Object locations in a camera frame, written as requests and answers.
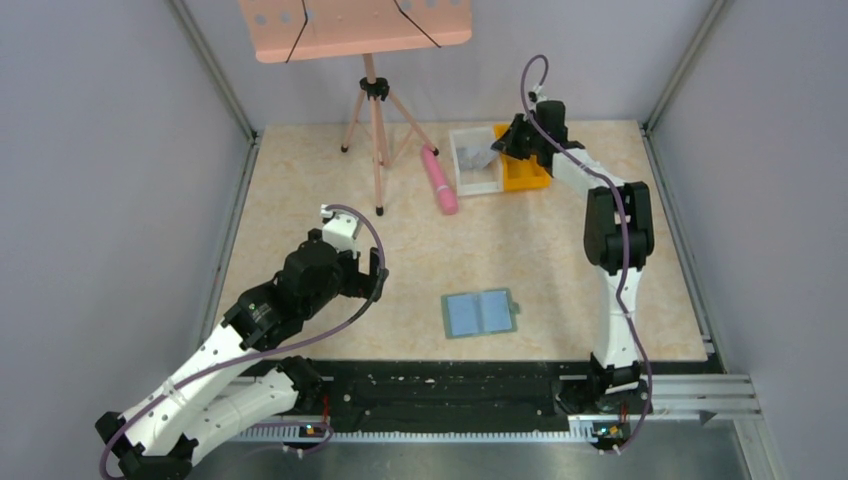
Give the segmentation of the green card holder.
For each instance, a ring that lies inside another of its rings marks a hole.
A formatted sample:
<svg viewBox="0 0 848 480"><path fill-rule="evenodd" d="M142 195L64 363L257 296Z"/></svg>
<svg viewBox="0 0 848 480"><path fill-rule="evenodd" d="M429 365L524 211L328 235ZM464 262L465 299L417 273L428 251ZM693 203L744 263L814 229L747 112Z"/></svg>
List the green card holder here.
<svg viewBox="0 0 848 480"><path fill-rule="evenodd" d="M447 339L513 333L521 309L510 289L443 295L441 311Z"/></svg>

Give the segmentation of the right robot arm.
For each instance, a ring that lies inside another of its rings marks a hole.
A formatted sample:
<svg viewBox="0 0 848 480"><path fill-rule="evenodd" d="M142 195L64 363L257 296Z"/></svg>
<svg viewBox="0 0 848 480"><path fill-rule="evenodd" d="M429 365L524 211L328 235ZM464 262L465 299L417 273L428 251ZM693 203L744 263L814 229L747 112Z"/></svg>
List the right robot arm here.
<svg viewBox="0 0 848 480"><path fill-rule="evenodd" d="M570 139L565 113L562 101L533 95L492 148L533 161L585 200L583 249L600 281L600 323L575 410L647 414L652 371L636 331L636 310L639 283L655 248L650 189L611 173Z"/></svg>

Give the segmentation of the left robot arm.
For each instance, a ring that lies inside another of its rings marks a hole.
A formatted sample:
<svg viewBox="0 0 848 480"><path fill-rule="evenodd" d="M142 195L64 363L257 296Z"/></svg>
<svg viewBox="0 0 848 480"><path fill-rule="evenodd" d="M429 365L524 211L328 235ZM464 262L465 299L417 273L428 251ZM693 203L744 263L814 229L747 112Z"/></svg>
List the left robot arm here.
<svg viewBox="0 0 848 480"><path fill-rule="evenodd" d="M353 244L327 228L285 259L271 280L241 294L207 340L144 400L95 423L99 474L115 459L122 479L184 479L212 451L277 413L310 408L322 380L295 350L353 325L377 302L389 271L380 240L359 270Z"/></svg>

